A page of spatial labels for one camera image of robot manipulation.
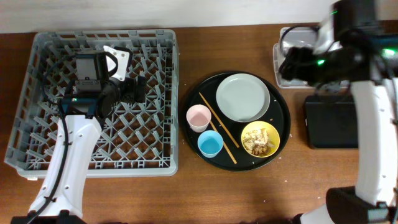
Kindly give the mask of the food scraps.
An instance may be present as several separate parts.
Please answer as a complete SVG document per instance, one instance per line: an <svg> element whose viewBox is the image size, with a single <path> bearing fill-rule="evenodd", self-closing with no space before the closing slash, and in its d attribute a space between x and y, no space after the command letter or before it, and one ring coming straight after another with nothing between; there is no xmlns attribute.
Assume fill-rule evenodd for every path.
<svg viewBox="0 0 398 224"><path fill-rule="evenodd" d="M248 153L265 157L271 152L274 144L269 140L267 130L262 128L247 132L243 137L243 146Z"/></svg>

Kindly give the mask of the blue cup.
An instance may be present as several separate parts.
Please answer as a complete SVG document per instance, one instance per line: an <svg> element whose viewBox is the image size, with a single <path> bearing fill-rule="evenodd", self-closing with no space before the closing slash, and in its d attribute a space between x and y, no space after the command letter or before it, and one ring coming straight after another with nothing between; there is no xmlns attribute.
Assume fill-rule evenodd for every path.
<svg viewBox="0 0 398 224"><path fill-rule="evenodd" d="M207 130L200 134L197 144L200 152L206 158L215 157L223 148L223 138L213 130Z"/></svg>

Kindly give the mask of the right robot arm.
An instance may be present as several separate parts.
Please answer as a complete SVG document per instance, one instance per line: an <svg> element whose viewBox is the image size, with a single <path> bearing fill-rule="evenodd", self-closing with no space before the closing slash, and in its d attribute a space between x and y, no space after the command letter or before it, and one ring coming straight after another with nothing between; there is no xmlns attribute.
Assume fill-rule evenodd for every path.
<svg viewBox="0 0 398 224"><path fill-rule="evenodd" d="M315 87L349 82L358 124L358 181L328 190L324 205L293 221L395 223L397 36L381 30L374 1L337 1L315 30L312 48L293 46L283 53L279 73Z"/></svg>

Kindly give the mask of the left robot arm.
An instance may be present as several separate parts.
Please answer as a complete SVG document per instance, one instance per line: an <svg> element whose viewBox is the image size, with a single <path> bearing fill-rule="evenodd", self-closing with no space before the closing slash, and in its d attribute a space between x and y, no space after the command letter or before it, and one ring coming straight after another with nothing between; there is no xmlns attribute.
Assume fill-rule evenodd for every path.
<svg viewBox="0 0 398 224"><path fill-rule="evenodd" d="M132 51L124 47L86 50L67 55L53 64L42 81L60 64L74 60L77 78L68 83L63 97L52 101L60 117L57 138L41 189L24 217L12 223L83 223L83 189L91 155L119 102L143 103L146 78L129 78Z"/></svg>

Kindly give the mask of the yellow bowl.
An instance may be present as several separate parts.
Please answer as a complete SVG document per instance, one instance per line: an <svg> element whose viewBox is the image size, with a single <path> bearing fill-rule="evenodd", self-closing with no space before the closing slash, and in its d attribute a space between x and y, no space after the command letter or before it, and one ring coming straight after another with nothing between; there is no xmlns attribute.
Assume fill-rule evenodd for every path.
<svg viewBox="0 0 398 224"><path fill-rule="evenodd" d="M274 144L274 147L271 149L271 152L268 155L266 155L265 157L254 156L254 155L248 153L247 150L243 146L244 150L248 154L250 154L251 156L254 156L254 157L258 157L258 158L266 158L266 157L272 156L273 154L276 153L276 151L278 150L278 148L280 146L280 136L279 136L278 131L276 130L275 127L273 127L273 125L271 125L270 123L267 123L265 121L253 121L245 126L245 128L243 129L243 131L241 133L242 145L243 145L243 137L247 132L252 131L253 129L262 129L262 128L265 128L267 130L267 133L269 135L269 140Z"/></svg>

